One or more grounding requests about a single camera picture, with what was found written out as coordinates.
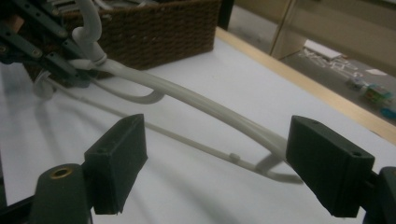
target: wicker basket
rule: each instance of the wicker basket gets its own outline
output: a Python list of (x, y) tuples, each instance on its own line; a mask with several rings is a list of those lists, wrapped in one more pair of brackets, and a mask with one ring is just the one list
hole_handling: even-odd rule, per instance
[[(98, 42), (108, 58), (142, 70), (213, 49), (221, 0), (159, 2), (99, 12), (103, 32)], [(64, 15), (69, 32), (81, 25), (78, 12)]]

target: white table surface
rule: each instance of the white table surface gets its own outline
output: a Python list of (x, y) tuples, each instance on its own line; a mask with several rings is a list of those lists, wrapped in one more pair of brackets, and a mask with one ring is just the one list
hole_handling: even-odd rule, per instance
[[(43, 101), (17, 64), (1, 65), (0, 150), (8, 204), (35, 192), (39, 175), (63, 163), (83, 163), (83, 153), (119, 118), (56, 92)], [(394, 166), (396, 146), (316, 97), (216, 39), (212, 52), (148, 70), (199, 92), (287, 137), (290, 117), (316, 119), (376, 157), (376, 172)], [(118, 78), (104, 81), (134, 94), (149, 92)], [(155, 105), (122, 101), (94, 86), (73, 89), (128, 114), (243, 160), (268, 154), (240, 132), (165, 96)], [(282, 184), (253, 174), (159, 133), (146, 130), (148, 161), (118, 216), (94, 223), (361, 223), (331, 217), (305, 185)], [(293, 174), (286, 165), (278, 171)]]

